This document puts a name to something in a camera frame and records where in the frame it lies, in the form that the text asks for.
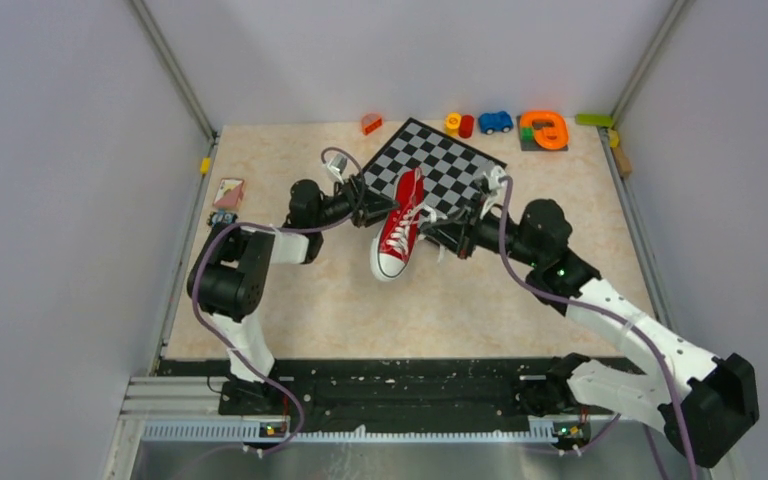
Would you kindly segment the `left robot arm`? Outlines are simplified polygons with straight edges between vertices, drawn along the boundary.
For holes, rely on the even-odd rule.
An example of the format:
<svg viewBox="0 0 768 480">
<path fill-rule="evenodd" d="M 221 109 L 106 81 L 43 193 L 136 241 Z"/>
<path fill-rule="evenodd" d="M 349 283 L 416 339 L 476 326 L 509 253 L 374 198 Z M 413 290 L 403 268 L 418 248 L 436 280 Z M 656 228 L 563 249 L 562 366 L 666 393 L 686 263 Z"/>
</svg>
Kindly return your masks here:
<svg viewBox="0 0 768 480">
<path fill-rule="evenodd" d="M 319 255 L 324 233 L 344 223 L 368 227 L 395 211 L 395 199 L 373 191 L 363 175 L 335 183 L 326 194 L 311 179 L 290 188 L 280 226 L 218 223 L 189 273 L 186 293 L 197 321 L 226 347 L 232 380 L 257 413 L 279 404 L 280 386 L 269 375 L 275 358 L 266 344 L 259 307 L 274 265 L 306 265 Z"/>
</svg>

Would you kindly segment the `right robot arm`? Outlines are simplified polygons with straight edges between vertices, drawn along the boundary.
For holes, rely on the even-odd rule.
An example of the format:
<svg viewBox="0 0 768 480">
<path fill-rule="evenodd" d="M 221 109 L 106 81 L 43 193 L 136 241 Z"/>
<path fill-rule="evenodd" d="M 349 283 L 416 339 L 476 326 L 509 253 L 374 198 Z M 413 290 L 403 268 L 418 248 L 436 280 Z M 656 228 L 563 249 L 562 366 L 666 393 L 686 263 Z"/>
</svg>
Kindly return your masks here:
<svg viewBox="0 0 768 480">
<path fill-rule="evenodd" d="M 447 218 L 428 218 L 420 231 L 461 259 L 481 247 L 498 254 L 505 268 L 530 266 L 521 286 L 609 341 L 639 370 L 631 374 L 570 354 L 546 385 L 554 409 L 572 412 L 584 404 L 613 411 L 662 433 L 707 469 L 757 423 L 753 365 L 737 353 L 719 357 L 692 344 L 626 299 L 569 247 L 572 226 L 557 202 L 531 201 L 518 222 L 473 202 Z"/>
</svg>

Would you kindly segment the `red canvas sneaker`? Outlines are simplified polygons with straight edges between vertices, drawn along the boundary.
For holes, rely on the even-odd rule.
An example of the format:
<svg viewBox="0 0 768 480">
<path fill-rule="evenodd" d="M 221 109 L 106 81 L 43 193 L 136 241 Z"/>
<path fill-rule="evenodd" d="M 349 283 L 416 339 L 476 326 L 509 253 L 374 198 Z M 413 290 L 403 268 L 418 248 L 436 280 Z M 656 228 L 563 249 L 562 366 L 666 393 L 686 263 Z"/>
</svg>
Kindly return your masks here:
<svg viewBox="0 0 768 480">
<path fill-rule="evenodd" d="M 414 246 L 425 223 L 439 219 L 438 212 L 425 201 L 425 176 L 417 167 L 399 178 L 391 211 L 371 244 L 370 266 L 382 282 L 398 278 L 410 262 Z"/>
</svg>

